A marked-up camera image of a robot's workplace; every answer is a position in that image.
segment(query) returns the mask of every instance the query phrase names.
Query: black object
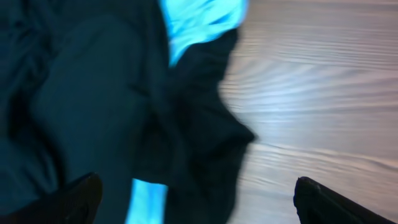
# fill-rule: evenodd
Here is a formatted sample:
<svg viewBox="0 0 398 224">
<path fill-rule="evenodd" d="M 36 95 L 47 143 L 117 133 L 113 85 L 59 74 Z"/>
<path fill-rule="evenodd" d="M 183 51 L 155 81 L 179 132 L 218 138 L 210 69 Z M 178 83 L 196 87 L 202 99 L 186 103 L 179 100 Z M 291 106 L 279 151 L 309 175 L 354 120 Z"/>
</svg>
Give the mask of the black object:
<svg viewBox="0 0 398 224">
<path fill-rule="evenodd" d="M 14 0 L 0 82 L 0 215 L 96 172 L 96 224 L 124 223 L 132 179 L 169 186 L 165 224 L 224 224 L 250 130 L 218 83 L 236 29 L 169 68 L 158 0 Z"/>
<path fill-rule="evenodd" d="M 308 177 L 298 179 L 294 205 L 301 224 L 394 224 Z"/>
<path fill-rule="evenodd" d="M 2 224 L 91 224 L 102 198 L 97 174 L 87 174 L 65 188 L 0 217 Z"/>
</svg>

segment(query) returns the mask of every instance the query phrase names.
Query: bright blue fabric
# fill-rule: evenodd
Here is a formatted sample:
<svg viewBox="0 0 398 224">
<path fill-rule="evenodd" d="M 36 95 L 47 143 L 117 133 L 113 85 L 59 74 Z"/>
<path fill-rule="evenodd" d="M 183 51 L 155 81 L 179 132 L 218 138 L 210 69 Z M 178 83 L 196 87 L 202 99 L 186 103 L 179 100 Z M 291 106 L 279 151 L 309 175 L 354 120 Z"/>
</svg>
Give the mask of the bright blue fabric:
<svg viewBox="0 0 398 224">
<path fill-rule="evenodd" d="M 242 23 L 246 0 L 159 0 L 169 37 L 170 66 L 192 44 L 217 39 Z M 133 180 L 126 224 L 162 224 L 167 186 Z"/>
</svg>

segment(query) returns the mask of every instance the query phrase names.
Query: blue fabric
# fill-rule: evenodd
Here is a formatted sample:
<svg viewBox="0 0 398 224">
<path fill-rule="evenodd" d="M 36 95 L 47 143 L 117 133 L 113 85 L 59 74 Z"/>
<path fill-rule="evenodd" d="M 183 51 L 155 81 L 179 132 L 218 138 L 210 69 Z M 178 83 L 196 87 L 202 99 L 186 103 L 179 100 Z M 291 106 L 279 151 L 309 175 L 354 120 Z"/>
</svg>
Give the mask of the blue fabric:
<svg viewBox="0 0 398 224">
<path fill-rule="evenodd" d="M 159 0 L 169 37 L 170 66 L 192 44 L 217 39 L 242 23 L 246 0 Z M 126 224 L 162 224 L 167 186 L 133 180 Z"/>
</svg>

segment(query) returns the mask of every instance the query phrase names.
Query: wooden surface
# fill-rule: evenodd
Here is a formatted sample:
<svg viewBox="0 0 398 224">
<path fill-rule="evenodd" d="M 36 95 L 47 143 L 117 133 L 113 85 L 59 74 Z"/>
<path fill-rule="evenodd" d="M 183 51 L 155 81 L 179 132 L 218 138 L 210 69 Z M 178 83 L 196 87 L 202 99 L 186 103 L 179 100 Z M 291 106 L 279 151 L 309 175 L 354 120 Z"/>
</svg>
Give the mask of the wooden surface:
<svg viewBox="0 0 398 224">
<path fill-rule="evenodd" d="M 257 135 L 231 223 L 299 223 L 309 176 L 398 222 L 398 0 L 252 0 L 220 92 Z"/>
</svg>

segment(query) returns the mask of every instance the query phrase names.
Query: wooden floor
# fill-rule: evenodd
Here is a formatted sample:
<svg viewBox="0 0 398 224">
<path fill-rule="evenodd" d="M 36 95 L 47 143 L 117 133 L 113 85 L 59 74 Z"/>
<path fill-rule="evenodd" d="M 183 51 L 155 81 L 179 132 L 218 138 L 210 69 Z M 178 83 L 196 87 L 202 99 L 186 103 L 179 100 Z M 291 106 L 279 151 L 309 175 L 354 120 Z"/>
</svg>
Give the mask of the wooden floor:
<svg viewBox="0 0 398 224">
<path fill-rule="evenodd" d="M 299 223 L 300 176 L 398 222 L 398 0 L 251 0 L 220 92 L 258 135 L 231 223 Z"/>
</svg>

